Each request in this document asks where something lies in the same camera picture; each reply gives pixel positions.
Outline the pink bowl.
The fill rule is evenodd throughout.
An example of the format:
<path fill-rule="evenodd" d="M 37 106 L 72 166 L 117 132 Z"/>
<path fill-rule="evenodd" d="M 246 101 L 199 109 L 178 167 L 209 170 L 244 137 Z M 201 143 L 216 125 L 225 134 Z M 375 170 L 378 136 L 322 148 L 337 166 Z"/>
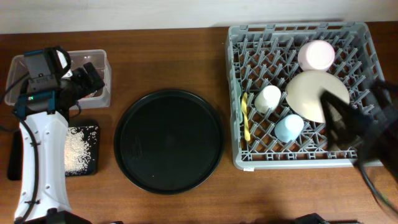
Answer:
<path fill-rule="evenodd" d="M 324 40 L 313 40 L 304 44 L 298 52 L 298 64 L 303 71 L 328 71 L 335 60 L 335 50 Z"/>

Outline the white cup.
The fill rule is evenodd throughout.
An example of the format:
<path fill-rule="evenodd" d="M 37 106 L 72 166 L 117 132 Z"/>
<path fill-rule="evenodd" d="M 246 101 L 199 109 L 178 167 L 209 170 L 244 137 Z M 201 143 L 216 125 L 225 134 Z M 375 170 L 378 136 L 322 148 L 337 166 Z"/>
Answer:
<path fill-rule="evenodd" d="M 260 113 L 266 113 L 268 110 L 274 111 L 281 98 L 281 91 L 274 85 L 264 87 L 254 101 L 254 106 Z"/>

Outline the yellow plastic utensil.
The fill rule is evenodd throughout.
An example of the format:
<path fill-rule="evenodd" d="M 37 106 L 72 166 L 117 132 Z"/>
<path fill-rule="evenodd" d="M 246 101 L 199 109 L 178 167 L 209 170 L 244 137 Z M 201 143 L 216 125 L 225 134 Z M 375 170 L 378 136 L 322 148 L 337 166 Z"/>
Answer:
<path fill-rule="evenodd" d="M 243 123 L 244 123 L 244 138 L 246 141 L 251 140 L 251 134 L 249 132 L 249 123 L 248 123 L 248 112 L 247 112 L 247 100 L 248 94 L 244 93 L 241 100 L 241 112 L 243 115 Z"/>

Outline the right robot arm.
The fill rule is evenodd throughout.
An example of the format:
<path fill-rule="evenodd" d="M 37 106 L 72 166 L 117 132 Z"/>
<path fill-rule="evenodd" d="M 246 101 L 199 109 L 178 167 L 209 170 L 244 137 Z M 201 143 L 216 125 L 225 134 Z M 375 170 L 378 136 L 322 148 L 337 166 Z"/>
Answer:
<path fill-rule="evenodd" d="M 388 96 L 389 93 L 397 94 L 397 85 L 376 80 L 370 92 L 381 109 L 377 119 L 353 108 L 328 90 L 320 93 L 328 139 L 327 150 L 334 151 L 359 142 L 361 147 L 357 150 L 354 166 L 379 206 L 385 208 L 387 214 L 396 217 L 397 206 L 376 188 L 366 172 L 365 164 L 379 160 L 397 180 L 397 106 Z"/>

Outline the beige plate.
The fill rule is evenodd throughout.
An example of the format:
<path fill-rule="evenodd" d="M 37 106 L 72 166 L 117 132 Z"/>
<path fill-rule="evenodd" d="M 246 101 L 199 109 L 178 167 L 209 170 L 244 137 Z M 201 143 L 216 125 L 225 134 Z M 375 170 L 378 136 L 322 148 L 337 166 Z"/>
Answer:
<path fill-rule="evenodd" d="M 324 123 L 320 95 L 324 90 L 349 103 L 349 92 L 343 82 L 321 70 L 307 70 L 296 75 L 286 86 L 285 97 L 291 109 L 300 116 L 317 123 Z"/>

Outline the pale green plastic utensil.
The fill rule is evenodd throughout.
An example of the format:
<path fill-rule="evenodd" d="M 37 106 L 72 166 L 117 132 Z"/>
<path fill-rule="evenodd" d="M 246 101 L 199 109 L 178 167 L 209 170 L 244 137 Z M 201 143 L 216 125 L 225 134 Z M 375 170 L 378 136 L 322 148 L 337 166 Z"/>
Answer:
<path fill-rule="evenodd" d="M 238 120 L 239 123 L 243 122 L 243 113 L 241 111 L 241 94 L 242 94 L 242 90 L 241 90 L 241 86 L 239 84 L 239 81 L 237 79 L 235 79 L 235 85 L 236 85 L 236 94 L 238 97 Z"/>

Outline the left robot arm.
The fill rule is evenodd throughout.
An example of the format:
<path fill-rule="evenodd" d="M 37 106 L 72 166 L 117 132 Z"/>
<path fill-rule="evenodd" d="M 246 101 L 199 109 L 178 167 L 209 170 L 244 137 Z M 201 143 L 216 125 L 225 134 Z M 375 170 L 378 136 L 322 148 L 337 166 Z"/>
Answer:
<path fill-rule="evenodd" d="M 92 63 L 71 69 L 60 46 L 24 54 L 23 81 L 13 114 L 22 134 L 22 186 L 14 223 L 88 223 L 72 213 L 65 183 L 69 109 L 104 87 Z"/>

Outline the light blue cup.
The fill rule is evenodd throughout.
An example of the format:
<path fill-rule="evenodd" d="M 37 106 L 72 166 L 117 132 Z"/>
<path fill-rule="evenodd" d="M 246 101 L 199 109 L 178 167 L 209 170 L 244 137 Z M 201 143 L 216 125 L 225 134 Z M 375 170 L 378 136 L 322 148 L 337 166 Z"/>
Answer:
<path fill-rule="evenodd" d="M 278 140 L 289 142 L 298 138 L 303 127 L 303 119 L 299 115 L 290 114 L 276 124 L 274 132 Z"/>

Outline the pile of rice grains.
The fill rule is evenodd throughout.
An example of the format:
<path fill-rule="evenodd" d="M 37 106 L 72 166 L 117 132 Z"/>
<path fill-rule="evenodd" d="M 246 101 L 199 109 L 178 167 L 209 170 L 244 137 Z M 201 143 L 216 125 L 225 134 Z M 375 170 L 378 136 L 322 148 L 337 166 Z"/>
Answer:
<path fill-rule="evenodd" d="M 97 126 L 70 127 L 65 141 L 65 175 L 88 175 L 97 142 Z"/>

